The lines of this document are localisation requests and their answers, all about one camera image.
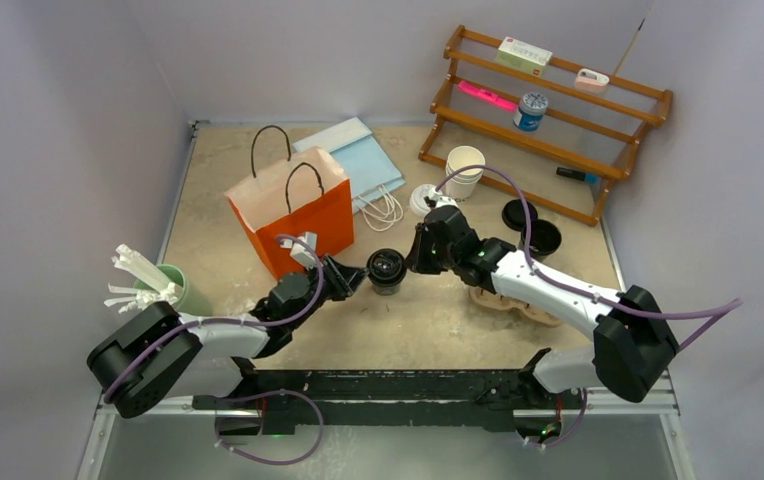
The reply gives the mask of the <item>orange paper bag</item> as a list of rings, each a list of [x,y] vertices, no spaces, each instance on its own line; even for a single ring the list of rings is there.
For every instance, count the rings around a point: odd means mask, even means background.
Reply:
[[[259,259],[274,278],[298,272],[277,236],[317,235],[314,252],[336,255],[355,241],[351,185],[345,169],[320,147],[295,153],[284,129],[287,156],[257,167],[250,150],[250,174],[224,196]]]

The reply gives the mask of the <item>black paper cup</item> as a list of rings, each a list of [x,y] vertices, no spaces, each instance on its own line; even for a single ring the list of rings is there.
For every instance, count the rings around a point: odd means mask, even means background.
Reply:
[[[562,243],[562,235],[555,224],[537,219],[531,222],[529,252],[533,259],[543,261],[554,254]]]
[[[370,277],[373,291],[381,296],[390,296],[398,293],[401,289],[401,283],[403,278],[391,278],[382,279],[378,277]]]

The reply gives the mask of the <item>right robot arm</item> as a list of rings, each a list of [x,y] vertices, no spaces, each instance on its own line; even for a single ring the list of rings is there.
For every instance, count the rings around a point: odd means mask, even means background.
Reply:
[[[559,272],[509,242],[479,237],[452,205],[431,210],[416,225],[406,266],[425,275],[451,271],[468,286],[533,306],[589,339],[571,350],[542,349],[523,367],[519,392],[534,407],[593,387],[640,403],[679,351],[647,290],[620,292]]]

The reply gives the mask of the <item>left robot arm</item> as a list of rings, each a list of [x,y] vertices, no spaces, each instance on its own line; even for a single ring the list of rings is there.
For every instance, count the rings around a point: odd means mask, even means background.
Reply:
[[[282,276],[255,307],[237,317],[198,317],[156,302],[97,345],[86,364],[104,391],[103,400],[124,418],[140,416],[166,398],[219,397],[242,409],[255,399],[256,382],[244,373],[257,358],[287,346],[293,333],[327,301],[351,297],[368,276],[330,255],[321,267]],[[217,388],[183,389],[200,366],[227,358],[231,372]]]

